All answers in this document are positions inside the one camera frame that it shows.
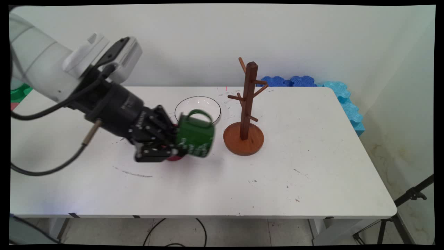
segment green mug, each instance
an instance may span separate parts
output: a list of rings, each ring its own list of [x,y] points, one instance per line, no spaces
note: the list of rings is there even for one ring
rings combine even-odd
[[[202,114],[210,121],[202,121],[191,117],[194,114]],[[211,116],[200,109],[193,109],[188,115],[180,114],[176,145],[187,151],[188,154],[205,157],[213,143],[214,126]]]

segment blue foam block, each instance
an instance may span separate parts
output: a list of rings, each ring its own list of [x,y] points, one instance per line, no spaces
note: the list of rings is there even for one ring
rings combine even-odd
[[[362,135],[362,133],[365,131],[364,125],[362,122],[360,122],[355,128],[355,132],[358,136]]]
[[[284,83],[285,79],[282,77],[264,77],[261,79],[262,81],[266,81],[268,86],[270,87],[286,87],[287,85]],[[256,84],[256,87],[262,87],[263,84]]]
[[[293,82],[293,87],[317,87],[314,83],[314,79],[309,76],[293,76],[290,81]]]
[[[324,87],[331,88],[340,103],[345,103],[351,93],[347,90],[347,85],[340,81],[328,81],[324,83]]]
[[[285,86],[287,86],[287,87],[292,87],[294,83],[293,83],[292,81],[290,81],[290,80],[285,80],[285,81],[284,81],[284,84],[285,84]]]
[[[358,113],[359,108],[354,105],[350,99],[347,98],[345,103],[341,103],[341,106],[352,123],[353,127],[356,127],[362,121],[362,115]]]

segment wooden mug tree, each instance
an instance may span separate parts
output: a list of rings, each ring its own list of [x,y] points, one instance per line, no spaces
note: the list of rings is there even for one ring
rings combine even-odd
[[[239,57],[242,69],[245,73],[244,95],[241,97],[239,93],[237,96],[228,95],[228,98],[239,100],[242,107],[241,121],[235,122],[228,126],[223,133],[223,140],[225,146],[229,151],[237,155],[252,155],[261,149],[264,143],[264,134],[256,125],[251,124],[250,120],[255,122],[257,118],[251,116],[251,108],[253,107],[253,98],[268,87],[266,81],[256,80],[258,74],[258,65],[255,62],[249,62],[245,66],[241,57]],[[256,84],[264,84],[264,86],[254,92]]]

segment black tripod stand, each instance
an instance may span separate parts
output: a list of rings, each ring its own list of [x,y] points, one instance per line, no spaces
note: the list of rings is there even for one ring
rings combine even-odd
[[[420,184],[410,188],[405,192],[405,194],[401,195],[399,198],[395,200],[396,207],[401,206],[408,200],[417,200],[418,198],[422,198],[423,200],[427,200],[427,197],[421,193],[421,191],[430,186],[433,183],[433,174],[428,177],[427,179],[423,180]],[[412,238],[409,236],[407,230],[404,227],[403,222],[401,221],[401,218],[398,216],[398,213],[393,215],[392,217],[388,219],[381,219],[381,227],[379,228],[379,235],[378,235],[378,244],[382,244],[382,240],[384,239],[384,232],[385,232],[385,225],[387,224],[387,221],[393,222],[395,224],[396,230],[398,230],[399,235],[402,238],[402,241],[404,244],[413,244]],[[365,242],[361,239],[359,236],[359,233],[366,230],[367,228],[373,226],[375,223],[371,224],[370,226],[365,227],[364,229],[360,230],[359,232],[355,233],[353,235],[353,238],[361,245],[365,244]]]

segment mug handle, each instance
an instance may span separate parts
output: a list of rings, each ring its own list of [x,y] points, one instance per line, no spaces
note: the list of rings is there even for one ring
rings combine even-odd
[[[211,116],[209,114],[207,114],[205,111],[200,110],[200,109],[193,109],[193,110],[191,110],[185,120],[188,121],[188,118],[190,116],[194,115],[194,114],[202,114],[202,115],[208,117],[208,119],[210,120],[209,125],[207,127],[203,127],[203,128],[209,128],[209,127],[211,127],[211,124],[213,124],[213,119],[211,119]]]

